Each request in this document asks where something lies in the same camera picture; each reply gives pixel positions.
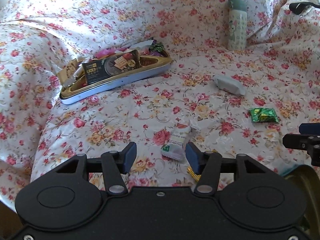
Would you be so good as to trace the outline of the gold striped candy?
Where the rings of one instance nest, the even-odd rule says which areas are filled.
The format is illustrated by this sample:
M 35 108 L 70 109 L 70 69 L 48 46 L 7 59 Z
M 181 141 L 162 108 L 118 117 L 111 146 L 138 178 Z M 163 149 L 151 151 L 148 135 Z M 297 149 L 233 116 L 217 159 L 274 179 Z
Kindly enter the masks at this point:
M 191 168 L 191 166 L 187 167 L 187 172 L 191 175 L 191 177 L 193 178 L 193 180 L 195 180 L 196 182 L 198 182 L 201 178 L 200 175 L 196 174 L 193 169 Z

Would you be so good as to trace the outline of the white green candy packet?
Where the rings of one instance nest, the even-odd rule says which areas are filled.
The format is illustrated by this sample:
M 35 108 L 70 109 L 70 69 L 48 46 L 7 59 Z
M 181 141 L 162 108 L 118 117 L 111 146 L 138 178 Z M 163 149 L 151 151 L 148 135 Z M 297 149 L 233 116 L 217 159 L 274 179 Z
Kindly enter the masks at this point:
M 195 120 L 177 121 L 170 133 L 170 139 L 161 147 L 161 155 L 176 161 L 184 161 L 185 147 L 199 129 Z

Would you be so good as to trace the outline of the green foil candy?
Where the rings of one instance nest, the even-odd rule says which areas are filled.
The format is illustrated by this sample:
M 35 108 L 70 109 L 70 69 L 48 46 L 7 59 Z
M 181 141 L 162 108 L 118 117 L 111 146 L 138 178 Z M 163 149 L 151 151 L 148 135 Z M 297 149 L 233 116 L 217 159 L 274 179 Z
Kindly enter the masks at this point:
M 253 122 L 279 122 L 277 113 L 272 108 L 252 108 L 249 114 Z
M 149 52 L 157 52 L 161 53 L 164 50 L 164 44 L 162 42 L 158 42 L 157 40 L 153 40 L 152 44 L 149 47 Z

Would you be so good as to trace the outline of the grey silver snack packet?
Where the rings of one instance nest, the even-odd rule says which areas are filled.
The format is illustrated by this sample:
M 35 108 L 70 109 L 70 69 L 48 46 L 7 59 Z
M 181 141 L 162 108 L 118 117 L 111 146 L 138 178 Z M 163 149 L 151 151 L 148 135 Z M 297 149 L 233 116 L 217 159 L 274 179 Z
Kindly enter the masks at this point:
M 225 75 L 215 75 L 213 77 L 213 81 L 220 90 L 234 95 L 246 95 L 244 86 L 238 80 L 235 80 L 231 77 Z

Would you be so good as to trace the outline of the black cracker packet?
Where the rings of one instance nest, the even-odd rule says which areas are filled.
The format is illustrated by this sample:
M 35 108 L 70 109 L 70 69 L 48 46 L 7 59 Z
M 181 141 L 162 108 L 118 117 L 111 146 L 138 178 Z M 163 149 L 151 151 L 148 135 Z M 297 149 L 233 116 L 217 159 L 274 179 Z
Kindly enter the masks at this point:
M 83 63 L 86 83 L 91 85 L 99 81 L 135 70 L 141 67 L 138 50 L 114 54 L 99 60 Z

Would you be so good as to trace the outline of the brown paper snack packet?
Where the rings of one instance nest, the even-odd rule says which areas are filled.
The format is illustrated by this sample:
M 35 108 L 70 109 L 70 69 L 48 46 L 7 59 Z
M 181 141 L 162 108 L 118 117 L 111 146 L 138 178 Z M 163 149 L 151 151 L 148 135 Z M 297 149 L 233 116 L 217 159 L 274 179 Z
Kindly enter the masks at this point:
M 77 71 L 79 63 L 77 59 L 73 59 L 68 64 L 66 64 L 65 68 L 57 73 L 57 77 L 63 86 L 63 88 L 70 87 L 76 81 L 76 77 L 74 73 Z

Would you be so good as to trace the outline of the floral bed cover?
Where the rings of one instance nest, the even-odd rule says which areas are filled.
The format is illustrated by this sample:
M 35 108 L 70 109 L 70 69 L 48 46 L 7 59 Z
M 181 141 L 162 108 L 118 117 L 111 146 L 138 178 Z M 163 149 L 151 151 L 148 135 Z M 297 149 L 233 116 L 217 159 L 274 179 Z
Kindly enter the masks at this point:
M 310 158 L 281 139 L 319 122 L 319 10 L 310 0 L 243 0 L 246 48 L 228 49 L 229 0 L 11 0 L 1 8 L 1 201 L 76 154 L 95 158 L 134 141 L 132 186 L 189 186 L 186 163 L 161 146 L 177 121 L 195 120 L 192 141 L 224 157 L 247 153 L 278 174 Z M 65 105 L 57 73 L 73 59 L 154 38 L 172 57 L 158 76 Z M 215 75 L 246 95 L 220 90 Z M 253 122 L 252 108 L 279 122 Z

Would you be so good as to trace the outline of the gold blue snack tin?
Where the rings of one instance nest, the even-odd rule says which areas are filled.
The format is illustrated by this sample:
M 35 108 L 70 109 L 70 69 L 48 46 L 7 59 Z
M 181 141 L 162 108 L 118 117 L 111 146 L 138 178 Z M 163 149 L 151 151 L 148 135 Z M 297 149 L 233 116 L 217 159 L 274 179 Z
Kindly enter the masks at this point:
M 84 61 L 79 62 L 78 69 L 74 73 L 74 76 L 76 77 L 75 83 L 67 88 L 62 87 L 60 91 L 60 99 L 62 103 L 64 103 L 65 105 L 71 105 L 94 94 L 112 90 L 122 85 L 127 85 L 129 83 L 159 75 L 170 68 L 172 59 L 166 51 L 161 52 L 161 54 L 163 55 L 162 57 L 150 55 L 148 47 L 146 47 L 145 50 L 141 50 L 138 48 L 128 49 L 122 51 L 121 53 L 127 53 L 131 50 L 138 50 L 141 64 L 140 68 L 125 72 L 123 74 L 108 78 L 103 81 L 99 81 L 91 85 L 87 85 L 86 83 L 85 72 L 82 64 L 99 59 L 85 59 Z

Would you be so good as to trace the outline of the pink wrapper in tin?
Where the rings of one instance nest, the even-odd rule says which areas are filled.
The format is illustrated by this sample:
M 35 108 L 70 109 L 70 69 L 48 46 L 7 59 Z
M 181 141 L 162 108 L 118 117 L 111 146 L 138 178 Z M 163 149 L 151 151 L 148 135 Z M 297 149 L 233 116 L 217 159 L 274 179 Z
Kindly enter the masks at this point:
M 103 57 L 108 57 L 112 54 L 114 54 L 117 51 L 116 48 L 107 48 L 107 49 L 103 49 L 101 51 L 99 51 L 98 53 L 96 53 L 95 57 L 97 59 L 103 58 Z

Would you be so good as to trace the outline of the purple foil candy in tin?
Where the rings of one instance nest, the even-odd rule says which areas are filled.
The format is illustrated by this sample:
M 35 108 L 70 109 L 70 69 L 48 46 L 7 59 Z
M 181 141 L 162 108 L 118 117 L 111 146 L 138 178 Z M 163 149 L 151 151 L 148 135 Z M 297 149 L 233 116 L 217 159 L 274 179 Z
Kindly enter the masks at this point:
M 162 57 L 162 56 L 163 56 L 161 53 L 159 53 L 159 52 L 157 52 L 157 51 L 151 51 L 151 52 L 150 52 L 150 55 L 152 55 L 152 56 L 157 56 L 157 57 Z

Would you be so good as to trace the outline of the green foil candy in tin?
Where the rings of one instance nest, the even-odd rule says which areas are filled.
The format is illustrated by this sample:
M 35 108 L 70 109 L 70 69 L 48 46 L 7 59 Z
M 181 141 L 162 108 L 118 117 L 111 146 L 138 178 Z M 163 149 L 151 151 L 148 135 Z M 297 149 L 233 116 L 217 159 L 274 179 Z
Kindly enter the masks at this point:
M 157 52 L 161 53 L 164 50 L 164 44 L 162 42 L 158 42 L 157 40 L 153 40 L 152 44 L 149 47 L 149 52 Z

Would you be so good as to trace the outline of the green white thermos bottle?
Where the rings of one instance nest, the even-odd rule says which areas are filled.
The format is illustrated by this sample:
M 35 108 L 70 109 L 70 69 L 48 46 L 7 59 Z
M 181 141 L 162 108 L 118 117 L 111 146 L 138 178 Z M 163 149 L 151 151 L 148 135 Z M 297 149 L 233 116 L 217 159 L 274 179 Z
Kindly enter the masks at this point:
M 229 0 L 229 34 L 228 49 L 244 50 L 246 48 L 247 7 L 243 0 Z

